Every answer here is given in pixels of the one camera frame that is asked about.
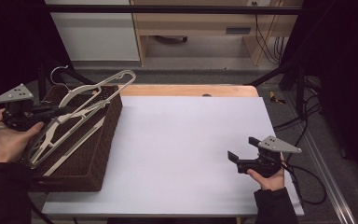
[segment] white table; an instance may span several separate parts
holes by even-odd
[[[100,192],[50,193],[55,217],[246,217],[257,183],[227,159],[255,159],[273,135],[259,97],[124,96]],[[303,215],[289,174],[292,203]]]

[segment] wicker basket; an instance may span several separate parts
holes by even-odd
[[[95,100],[107,98],[117,91],[117,86],[102,87],[101,94]],[[53,86],[45,100],[57,105],[68,90],[64,86]],[[71,111],[84,104],[91,97],[90,93],[79,94],[68,105]],[[66,139],[45,161],[34,169],[31,191],[63,192],[63,191],[99,191],[103,184],[109,152],[117,122],[120,117],[122,103],[118,94],[109,106],[100,109],[68,139]],[[103,126],[84,142],[52,175],[43,174],[77,142],[90,128],[105,116]],[[69,119],[56,130],[53,142],[77,123]]]

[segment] human hand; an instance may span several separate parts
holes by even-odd
[[[281,168],[275,175],[269,178],[263,177],[258,172],[248,169],[247,174],[260,184],[262,190],[270,189],[272,191],[284,188],[284,170]]]
[[[2,120],[2,112],[0,110],[0,121]],[[11,129],[0,130],[0,162],[17,161],[31,138],[37,135],[43,128],[44,123],[36,123],[27,132],[17,132]]]

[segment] gray floor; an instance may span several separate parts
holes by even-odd
[[[112,75],[116,70],[132,69],[137,74],[138,83],[193,83],[193,84],[243,84],[265,75],[276,67],[275,64],[263,60],[259,67],[251,64],[240,37],[192,37],[186,43],[174,39],[151,38],[147,52],[146,65],[136,63],[76,63],[78,72],[94,80]],[[281,77],[275,77],[259,86],[258,93],[265,100],[272,125],[278,125],[295,117],[289,104],[271,102],[270,91],[275,91],[279,99],[294,96],[294,90],[281,92],[277,88]],[[358,165],[355,161],[341,158],[339,143],[333,135],[323,114],[315,113],[309,119],[308,128],[318,146],[324,160],[337,185],[344,196],[351,212],[358,223]],[[300,127],[293,126],[276,135],[282,140],[294,144],[300,135]],[[299,145],[304,153],[295,155],[292,164],[300,165],[315,174],[317,170],[310,158],[310,150],[305,141]],[[309,201],[318,201],[322,197],[321,187],[309,175],[296,172],[303,197]],[[39,208],[43,207],[46,195],[32,193],[31,197]],[[340,223],[334,206],[328,199],[321,205],[304,206],[305,216],[300,217],[301,223]],[[249,218],[246,223],[253,223]],[[33,223],[43,223],[34,216]],[[55,223],[73,223],[72,221],[56,220]],[[79,223],[105,223],[105,220],[87,219]]]

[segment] black sleeve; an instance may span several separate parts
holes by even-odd
[[[297,224],[295,208],[287,189],[259,190],[255,192],[258,212],[255,224]]]
[[[0,163],[0,223],[31,224],[28,189],[32,170],[17,163]]]

